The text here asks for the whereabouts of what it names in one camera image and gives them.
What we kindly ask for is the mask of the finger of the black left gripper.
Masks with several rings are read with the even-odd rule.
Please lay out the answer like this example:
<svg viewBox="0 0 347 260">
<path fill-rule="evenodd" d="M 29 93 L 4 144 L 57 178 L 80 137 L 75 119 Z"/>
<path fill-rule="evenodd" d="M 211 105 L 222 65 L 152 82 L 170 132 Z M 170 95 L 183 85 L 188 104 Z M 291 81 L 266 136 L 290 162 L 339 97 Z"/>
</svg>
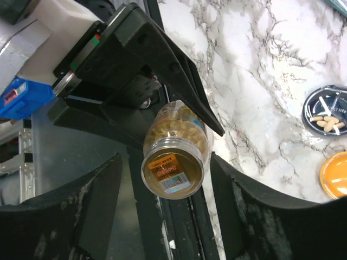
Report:
<svg viewBox="0 0 347 260">
<path fill-rule="evenodd" d="M 225 131 L 211 110 L 195 64 L 137 4 L 117 9 L 115 35 L 121 45 L 149 66 L 196 115 L 220 136 Z"/>
<path fill-rule="evenodd" d="M 137 109 L 87 102 L 57 102 L 48 111 L 59 127 L 92 133 L 134 149 L 142 149 L 149 123 Z"/>
</svg>

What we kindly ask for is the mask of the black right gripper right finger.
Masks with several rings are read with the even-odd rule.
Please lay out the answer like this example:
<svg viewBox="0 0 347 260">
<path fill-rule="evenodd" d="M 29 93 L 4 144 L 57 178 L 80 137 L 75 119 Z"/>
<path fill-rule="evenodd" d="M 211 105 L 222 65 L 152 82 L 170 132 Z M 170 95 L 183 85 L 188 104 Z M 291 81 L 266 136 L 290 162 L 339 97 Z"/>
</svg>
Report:
<svg viewBox="0 0 347 260">
<path fill-rule="evenodd" d="M 210 172 L 227 259 L 346 259 L 346 198 L 289 196 L 216 154 Z"/>
</svg>

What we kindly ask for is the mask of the amber pill bottle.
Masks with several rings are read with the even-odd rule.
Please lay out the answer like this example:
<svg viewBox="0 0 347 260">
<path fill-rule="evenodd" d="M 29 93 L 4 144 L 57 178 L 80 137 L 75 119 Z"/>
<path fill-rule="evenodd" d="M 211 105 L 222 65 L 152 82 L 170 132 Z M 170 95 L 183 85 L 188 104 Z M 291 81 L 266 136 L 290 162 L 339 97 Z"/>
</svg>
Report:
<svg viewBox="0 0 347 260">
<path fill-rule="evenodd" d="M 205 124 L 181 100 L 166 104 L 146 134 L 142 180 L 155 195 L 179 200 L 203 183 L 210 157 Z"/>
</svg>

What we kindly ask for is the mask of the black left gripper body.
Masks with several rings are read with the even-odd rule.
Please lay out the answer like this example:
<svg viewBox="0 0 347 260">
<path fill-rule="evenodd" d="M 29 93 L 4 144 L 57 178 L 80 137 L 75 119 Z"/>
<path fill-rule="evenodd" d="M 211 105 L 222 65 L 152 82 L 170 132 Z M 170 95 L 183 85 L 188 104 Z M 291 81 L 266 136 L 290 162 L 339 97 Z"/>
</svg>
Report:
<svg viewBox="0 0 347 260">
<path fill-rule="evenodd" d="M 87 102 L 140 110 L 160 87 L 153 70 L 126 50 L 115 35 L 117 11 L 96 22 L 55 69 L 67 85 L 59 102 Z M 142 112 L 150 125 L 151 112 Z"/>
</svg>

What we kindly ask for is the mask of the round yellow pill container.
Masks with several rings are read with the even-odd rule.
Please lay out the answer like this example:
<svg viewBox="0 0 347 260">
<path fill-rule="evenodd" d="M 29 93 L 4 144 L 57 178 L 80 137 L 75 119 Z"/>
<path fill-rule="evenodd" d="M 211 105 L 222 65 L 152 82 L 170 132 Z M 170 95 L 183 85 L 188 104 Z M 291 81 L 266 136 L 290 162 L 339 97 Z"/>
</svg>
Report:
<svg viewBox="0 0 347 260">
<path fill-rule="evenodd" d="M 328 158 L 319 172 L 320 184 L 332 199 L 346 196 L 346 177 L 346 151 Z"/>
</svg>

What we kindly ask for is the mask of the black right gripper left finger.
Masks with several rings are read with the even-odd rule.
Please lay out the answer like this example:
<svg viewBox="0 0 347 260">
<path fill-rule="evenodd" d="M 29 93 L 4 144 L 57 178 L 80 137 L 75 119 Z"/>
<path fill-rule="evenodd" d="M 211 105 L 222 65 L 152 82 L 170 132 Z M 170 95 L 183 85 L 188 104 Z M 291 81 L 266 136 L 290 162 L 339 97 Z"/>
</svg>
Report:
<svg viewBox="0 0 347 260">
<path fill-rule="evenodd" d="M 122 158 L 18 205 L 1 206 L 1 259 L 106 259 Z"/>
</svg>

